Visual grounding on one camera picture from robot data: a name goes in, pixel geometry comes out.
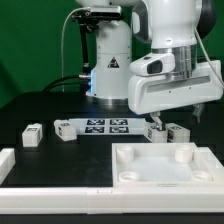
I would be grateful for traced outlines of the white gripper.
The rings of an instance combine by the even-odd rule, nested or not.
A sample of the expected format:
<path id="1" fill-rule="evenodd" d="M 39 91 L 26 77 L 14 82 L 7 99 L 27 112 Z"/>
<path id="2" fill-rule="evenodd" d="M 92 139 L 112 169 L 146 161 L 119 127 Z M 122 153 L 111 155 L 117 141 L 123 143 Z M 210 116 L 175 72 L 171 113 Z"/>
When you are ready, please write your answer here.
<path id="1" fill-rule="evenodd" d="M 128 86 L 128 105 L 134 113 L 150 114 L 159 131 L 163 130 L 158 111 L 193 105 L 192 123 L 199 124 L 204 102 L 219 100 L 223 87 L 207 62 L 198 63 L 192 76 L 168 80 L 165 75 L 133 76 Z"/>

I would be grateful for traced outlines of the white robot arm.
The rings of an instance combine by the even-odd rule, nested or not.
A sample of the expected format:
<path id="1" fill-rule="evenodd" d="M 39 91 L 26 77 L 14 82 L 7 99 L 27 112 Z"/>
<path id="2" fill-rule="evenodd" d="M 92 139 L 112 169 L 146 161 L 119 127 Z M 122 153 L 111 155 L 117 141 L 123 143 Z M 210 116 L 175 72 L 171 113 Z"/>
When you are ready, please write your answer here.
<path id="1" fill-rule="evenodd" d="M 97 62 L 87 96 L 123 101 L 161 126 L 164 110 L 223 95 L 221 64 L 197 49 L 216 22 L 214 0 L 76 0 L 96 30 Z"/>

